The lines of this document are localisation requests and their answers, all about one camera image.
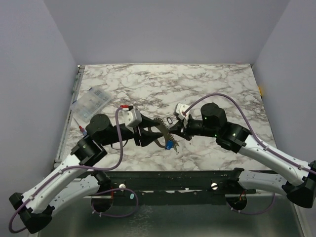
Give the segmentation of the black mounting base rail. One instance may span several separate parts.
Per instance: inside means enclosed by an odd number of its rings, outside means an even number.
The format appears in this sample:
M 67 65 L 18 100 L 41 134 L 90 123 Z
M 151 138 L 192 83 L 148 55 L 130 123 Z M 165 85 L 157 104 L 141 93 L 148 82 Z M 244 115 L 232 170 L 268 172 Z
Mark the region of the black mounting base rail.
M 99 207 L 133 206 L 133 190 L 139 205 L 226 204 L 226 196 L 237 197 L 244 188 L 238 183 L 243 168 L 211 171 L 88 171 L 101 183 L 99 191 L 113 189 L 109 196 L 94 198 Z

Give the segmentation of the blue red screwdriver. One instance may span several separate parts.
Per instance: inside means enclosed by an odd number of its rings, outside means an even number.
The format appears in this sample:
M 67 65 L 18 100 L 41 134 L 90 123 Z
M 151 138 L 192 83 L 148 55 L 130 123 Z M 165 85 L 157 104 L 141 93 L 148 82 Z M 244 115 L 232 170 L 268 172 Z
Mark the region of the blue red screwdriver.
M 86 135 L 87 135 L 86 130 L 79 124 L 79 122 L 78 122 L 75 118 L 73 118 L 73 120 L 75 121 L 76 125 L 78 126 L 78 128 L 79 128 L 81 134 L 82 134 L 83 136 L 86 136 Z

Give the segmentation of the clear plastic screw box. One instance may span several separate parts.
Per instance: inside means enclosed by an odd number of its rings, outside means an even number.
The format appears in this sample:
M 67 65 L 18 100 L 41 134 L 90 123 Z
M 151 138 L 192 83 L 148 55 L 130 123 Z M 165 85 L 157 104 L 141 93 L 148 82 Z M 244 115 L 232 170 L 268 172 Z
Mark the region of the clear plastic screw box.
M 88 123 L 112 99 L 112 95 L 98 86 L 91 87 L 70 106 L 77 118 Z

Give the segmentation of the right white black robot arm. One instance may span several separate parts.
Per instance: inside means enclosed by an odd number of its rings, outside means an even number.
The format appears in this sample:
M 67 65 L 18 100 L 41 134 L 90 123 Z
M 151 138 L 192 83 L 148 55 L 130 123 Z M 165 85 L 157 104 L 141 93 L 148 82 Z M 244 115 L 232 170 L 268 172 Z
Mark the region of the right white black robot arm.
M 270 168 L 272 173 L 243 170 L 227 180 L 232 193 L 240 190 L 263 190 L 287 197 L 292 203 L 312 208 L 316 198 L 316 164 L 294 158 L 265 143 L 251 131 L 227 120 L 224 109 L 215 103 L 202 106 L 201 120 L 193 119 L 188 105 L 178 103 L 174 115 L 178 122 L 170 133 L 186 140 L 193 136 L 214 137 L 223 149 L 247 156 Z

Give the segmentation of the black key tag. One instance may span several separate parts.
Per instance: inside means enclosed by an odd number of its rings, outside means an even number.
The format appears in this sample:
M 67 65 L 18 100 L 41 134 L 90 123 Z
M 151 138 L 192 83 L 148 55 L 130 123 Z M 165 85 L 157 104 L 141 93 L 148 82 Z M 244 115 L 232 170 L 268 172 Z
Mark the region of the black key tag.
M 166 120 L 167 120 L 168 124 L 170 124 L 170 125 L 173 124 L 171 117 L 167 117 Z

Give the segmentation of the blue key tag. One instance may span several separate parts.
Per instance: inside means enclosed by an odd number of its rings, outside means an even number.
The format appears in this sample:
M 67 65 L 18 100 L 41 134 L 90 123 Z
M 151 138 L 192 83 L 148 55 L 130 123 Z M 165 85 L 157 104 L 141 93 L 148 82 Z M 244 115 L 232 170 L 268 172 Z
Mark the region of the blue key tag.
M 166 149 L 166 150 L 170 150 L 170 149 L 173 148 L 173 146 L 174 146 L 173 141 L 169 140 L 169 141 L 167 141 L 166 144 L 165 144 L 165 149 Z

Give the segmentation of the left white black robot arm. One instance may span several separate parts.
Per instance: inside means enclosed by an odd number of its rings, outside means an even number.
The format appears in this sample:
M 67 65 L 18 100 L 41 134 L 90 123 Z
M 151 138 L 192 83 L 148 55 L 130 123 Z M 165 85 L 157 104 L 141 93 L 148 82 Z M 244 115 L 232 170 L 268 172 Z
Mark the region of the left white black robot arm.
M 106 173 L 118 168 L 123 160 L 123 142 L 133 139 L 137 146 L 145 147 L 163 136 L 148 128 L 159 122 L 141 114 L 137 109 L 119 107 L 112 125 L 105 114 L 96 114 L 86 126 L 87 134 L 81 138 L 70 154 L 40 183 L 24 193 L 14 193 L 9 201 L 25 230 L 35 234 L 44 229 L 53 214 L 71 201 L 87 195 L 103 195 L 111 189 Z M 106 145 L 119 143 L 119 159 L 109 168 L 96 167 L 107 155 Z

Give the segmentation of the silver key organiser with rings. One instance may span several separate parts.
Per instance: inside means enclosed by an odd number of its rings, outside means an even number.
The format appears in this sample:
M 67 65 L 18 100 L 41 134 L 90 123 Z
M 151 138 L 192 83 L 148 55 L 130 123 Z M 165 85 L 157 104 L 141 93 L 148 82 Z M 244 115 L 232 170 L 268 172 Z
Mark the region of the silver key organiser with rings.
M 174 143 L 174 146 L 173 146 L 172 149 L 178 154 L 179 153 L 178 152 L 179 144 L 175 140 L 173 135 L 169 133 L 167 125 L 164 123 L 164 121 L 161 118 L 154 118 L 154 120 L 159 120 L 160 121 L 160 126 L 157 126 L 156 128 L 163 134 L 164 144 L 162 144 L 158 139 L 156 141 L 154 141 L 154 143 L 158 147 L 165 149 L 166 142 L 171 140 Z

